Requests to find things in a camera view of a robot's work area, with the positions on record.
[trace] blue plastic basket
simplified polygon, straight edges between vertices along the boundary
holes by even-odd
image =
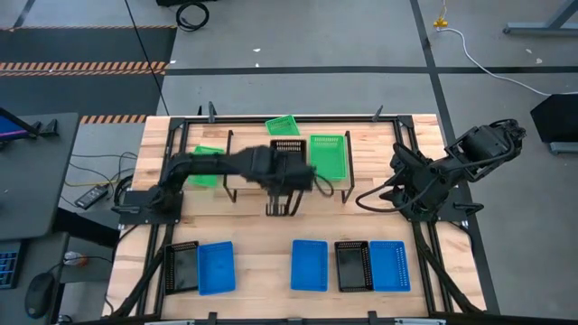
[[[200,295],[228,293],[235,290],[232,242],[201,245],[197,256]]]
[[[328,259],[327,242],[295,239],[291,255],[291,289],[326,292]]]
[[[409,292],[406,245],[403,241],[369,242],[373,288],[377,292]]]

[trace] green tray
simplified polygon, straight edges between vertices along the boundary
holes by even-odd
[[[225,151],[219,148],[211,148],[202,145],[197,145],[195,151],[193,152],[193,154],[212,154],[212,153],[225,153]],[[214,188],[217,186],[217,175],[189,176],[188,181],[189,184]]]
[[[265,122],[269,135],[299,135],[293,116],[281,116]]]
[[[347,177],[343,135],[311,135],[309,142],[309,161],[318,174],[330,181]]]

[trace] concrete floor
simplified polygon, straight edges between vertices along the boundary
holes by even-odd
[[[471,54],[484,65],[577,66],[578,38],[501,33],[507,22],[544,21],[562,2],[449,0],[447,18],[466,34]],[[14,23],[24,4],[4,1],[0,26]],[[174,23],[173,13],[153,0],[129,4],[137,24]],[[432,27],[440,1],[419,0],[419,5],[436,65],[472,66],[457,35],[436,33]],[[207,6],[211,17],[204,29],[178,31],[172,68],[425,66],[407,1],[220,0]],[[36,0],[24,24],[126,25],[127,18],[121,0]],[[545,92],[578,90],[578,74],[510,77]],[[544,98],[487,75],[440,79],[455,134],[505,117],[516,118],[527,129],[522,155],[471,185],[474,200],[486,206],[478,219],[501,312],[578,319],[578,158],[554,157],[540,143],[529,111]],[[431,86],[427,74],[166,76],[163,94],[175,115],[195,114],[209,100],[220,114],[370,113],[380,105],[384,113],[439,113]],[[75,153],[136,152],[141,133],[141,125],[82,125]],[[114,174],[117,160],[104,161],[78,164]],[[69,172],[69,181],[97,179]],[[66,189],[63,195],[72,199],[86,190]],[[80,287],[67,291],[62,311],[76,320],[95,319],[98,311],[80,310],[74,302],[83,290],[85,299],[96,292],[94,302],[102,304],[102,291]]]

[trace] keyboard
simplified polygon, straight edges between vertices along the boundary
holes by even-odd
[[[21,241],[0,242],[0,290],[16,287],[22,260]]]

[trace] wooden table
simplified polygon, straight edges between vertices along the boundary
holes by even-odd
[[[413,115],[413,119],[420,150],[434,159],[443,157],[443,139],[436,116]],[[147,190],[158,182],[168,123],[169,117],[148,117],[133,189]],[[231,240],[235,249],[237,289],[202,297],[197,292],[166,296],[163,319],[206,319],[210,311],[216,311],[220,319],[365,318],[368,311],[377,311],[379,317],[427,315],[410,224],[397,213],[371,213],[355,204],[355,197],[360,193],[382,184],[393,174],[389,167],[393,154],[391,144],[395,141],[391,124],[299,126],[302,135],[342,135],[346,130],[350,131],[355,190],[349,201],[342,204],[340,195],[326,199],[314,191],[304,195],[295,217],[270,218],[265,216],[266,195],[261,190],[239,190],[237,203],[232,203],[222,188],[208,190],[186,184],[182,221],[174,230],[173,243],[199,240],[201,244],[207,244]],[[192,152],[196,145],[226,148],[228,130],[234,131],[235,141],[241,139],[245,145],[266,143],[270,139],[262,124],[194,125],[189,132],[187,151]],[[240,148],[232,145],[231,152]],[[365,201],[373,206],[387,206],[377,195]],[[484,300],[468,237],[448,224],[438,225],[437,230],[448,274],[470,300],[483,309]],[[141,226],[118,247],[108,287],[108,298],[115,308],[143,272],[149,232],[150,226]],[[163,228],[157,245],[162,238]],[[291,246],[295,238],[329,242],[329,291],[290,289]],[[403,240],[411,292],[339,292],[333,252],[333,242],[338,240]],[[437,278],[433,271],[430,274],[436,306],[441,311]],[[157,275],[149,287],[146,313],[153,311],[156,278]],[[106,306],[103,312],[108,314]]]

